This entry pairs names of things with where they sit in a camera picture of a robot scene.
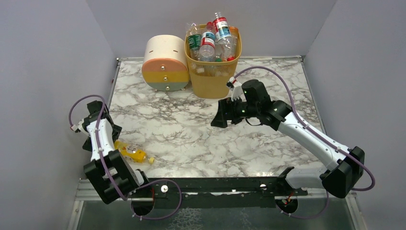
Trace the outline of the clear bottle green label angled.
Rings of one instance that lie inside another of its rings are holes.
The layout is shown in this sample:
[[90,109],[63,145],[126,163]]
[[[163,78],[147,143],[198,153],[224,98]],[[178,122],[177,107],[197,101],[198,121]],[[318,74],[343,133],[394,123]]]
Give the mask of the clear bottle green label angled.
[[201,44],[201,30],[196,23],[188,23],[186,26],[186,40],[191,58],[199,61],[199,50]]

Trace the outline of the clear bottle red blue label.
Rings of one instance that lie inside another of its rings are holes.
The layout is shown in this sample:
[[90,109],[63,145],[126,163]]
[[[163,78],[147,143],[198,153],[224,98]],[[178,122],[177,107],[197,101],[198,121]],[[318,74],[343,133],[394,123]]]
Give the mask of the clear bottle red blue label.
[[213,20],[213,25],[215,28],[215,36],[218,44],[224,45],[230,42],[232,34],[229,29],[228,21],[226,17],[222,15],[221,12],[216,12],[214,14],[215,19]]

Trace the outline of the yellow drink bottle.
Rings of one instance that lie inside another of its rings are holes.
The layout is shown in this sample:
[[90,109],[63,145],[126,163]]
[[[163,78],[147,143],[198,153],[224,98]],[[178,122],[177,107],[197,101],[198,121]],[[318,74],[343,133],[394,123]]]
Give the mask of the yellow drink bottle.
[[137,145],[132,145],[119,140],[114,142],[114,147],[128,160],[135,163],[153,164],[154,157],[150,157],[146,152],[141,150]]

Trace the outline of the orange label clear bottle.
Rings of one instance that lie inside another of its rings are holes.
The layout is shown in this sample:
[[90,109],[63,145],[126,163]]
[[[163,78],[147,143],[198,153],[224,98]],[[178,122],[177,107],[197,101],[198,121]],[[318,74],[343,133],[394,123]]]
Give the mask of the orange label clear bottle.
[[231,35],[232,35],[232,43],[231,43],[231,50],[229,55],[227,55],[226,60],[232,61],[235,59],[235,52],[237,46],[237,39],[238,39],[238,29],[236,27],[230,26],[229,27]]

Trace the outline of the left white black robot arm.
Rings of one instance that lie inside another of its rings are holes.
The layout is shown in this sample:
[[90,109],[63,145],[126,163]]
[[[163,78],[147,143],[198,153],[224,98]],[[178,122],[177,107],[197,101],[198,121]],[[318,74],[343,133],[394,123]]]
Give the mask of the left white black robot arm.
[[91,152],[90,162],[84,165],[84,173],[101,200],[109,204],[118,198],[126,198],[130,192],[148,183],[145,173],[133,170],[124,156],[114,147],[122,128],[116,125],[102,101],[87,104],[89,115],[71,130],[87,135],[84,150]]

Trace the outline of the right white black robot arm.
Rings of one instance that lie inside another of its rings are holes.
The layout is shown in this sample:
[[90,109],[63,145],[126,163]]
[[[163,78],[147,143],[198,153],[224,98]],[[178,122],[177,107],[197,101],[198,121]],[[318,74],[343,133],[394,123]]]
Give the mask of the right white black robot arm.
[[246,99],[228,97],[219,100],[211,126],[226,128],[228,121],[236,125],[244,119],[257,118],[261,125],[291,137],[323,163],[321,168],[286,170],[280,176],[283,188],[321,188],[337,198],[345,198],[362,177],[361,164],[365,153],[361,148],[351,149],[337,143],[300,115],[295,115],[286,102],[271,100],[261,81],[249,80],[240,84],[231,78],[227,86]]

